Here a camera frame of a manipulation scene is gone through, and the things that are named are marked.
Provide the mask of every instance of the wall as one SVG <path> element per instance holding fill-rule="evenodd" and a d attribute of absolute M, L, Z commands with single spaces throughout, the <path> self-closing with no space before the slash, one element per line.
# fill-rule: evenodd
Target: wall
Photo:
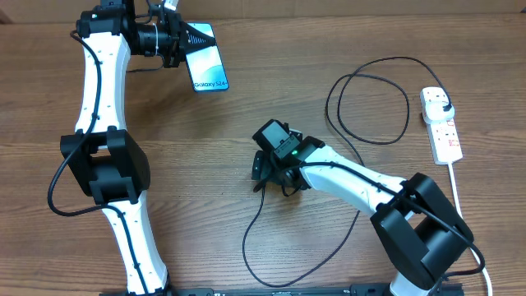
<path fill-rule="evenodd" d="M 14 23 L 73 22 L 99 0 L 0 0 L 0 21 Z M 187 20 L 213 18 L 360 16 L 400 14 L 520 12 L 526 0 L 181 0 Z M 137 13 L 146 12 L 136 0 Z"/>

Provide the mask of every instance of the phone screen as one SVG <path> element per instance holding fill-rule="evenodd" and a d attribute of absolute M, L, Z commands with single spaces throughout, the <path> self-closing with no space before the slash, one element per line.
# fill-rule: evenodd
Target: phone screen
<path fill-rule="evenodd" d="M 188 23 L 200 32 L 214 37 L 211 24 Z M 228 89 L 227 74 L 217 45 L 187 54 L 187 67 L 196 92 L 225 91 Z"/>

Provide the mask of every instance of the power strip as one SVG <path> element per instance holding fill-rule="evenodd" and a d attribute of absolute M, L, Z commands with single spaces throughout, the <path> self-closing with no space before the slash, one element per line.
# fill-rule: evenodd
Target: power strip
<path fill-rule="evenodd" d="M 435 164 L 454 163 L 462 159 L 462 149 L 460 149 L 459 134 L 454 124 L 454 119 L 434 120 L 431 124 L 426 120 L 426 106 L 442 102 L 445 96 L 440 87 L 426 87 L 420 92 L 422 103 L 422 115 L 426 121 L 427 133 Z"/>

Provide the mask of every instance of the phone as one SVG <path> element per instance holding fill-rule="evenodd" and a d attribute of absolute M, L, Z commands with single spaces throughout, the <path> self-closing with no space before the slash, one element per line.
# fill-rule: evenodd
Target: phone
<path fill-rule="evenodd" d="M 214 37 L 211 24 L 188 23 L 200 32 Z M 187 54 L 187 67 L 195 92 L 226 91 L 227 74 L 217 45 Z"/>

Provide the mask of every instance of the table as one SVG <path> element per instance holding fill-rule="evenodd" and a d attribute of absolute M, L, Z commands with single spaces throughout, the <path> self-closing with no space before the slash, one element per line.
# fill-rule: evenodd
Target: table
<path fill-rule="evenodd" d="M 230 90 L 196 94 L 187 70 L 127 76 L 128 130 L 148 155 L 148 200 L 157 247 L 177 287 L 260 288 L 247 272 L 241 241 L 260 203 L 251 192 L 256 144 L 271 118 L 313 135 L 354 159 L 324 120 L 336 79 L 375 58 L 427 62 L 451 93 L 464 159 L 455 164 L 464 218 L 487 259 L 496 294 L 526 289 L 526 18 L 524 15 L 363 16 L 213 21 Z M 63 218 L 46 203 L 82 100 L 84 63 L 73 25 L 0 26 L 0 294 L 96 295 L 123 290 L 126 276 L 101 213 Z M 129 68 L 158 60 L 133 57 Z M 402 140 L 353 141 L 366 164 L 395 176 L 434 178 L 451 196 L 446 167 L 433 164 L 418 93 L 436 83 L 414 62 L 364 72 L 399 83 L 411 104 Z M 342 104 L 358 135 L 396 137 L 404 99 L 393 87 L 357 78 Z M 331 105 L 335 114 L 335 105 Z M 306 191 L 267 190 L 247 240 L 255 272 L 283 283 L 312 268 L 340 243 L 356 210 Z M 64 210 L 91 206 L 69 169 L 55 192 Z M 473 268 L 466 252 L 452 267 Z M 342 250 L 296 287 L 388 282 L 395 274 L 365 216 Z M 457 278 L 483 294 L 481 275 Z"/>

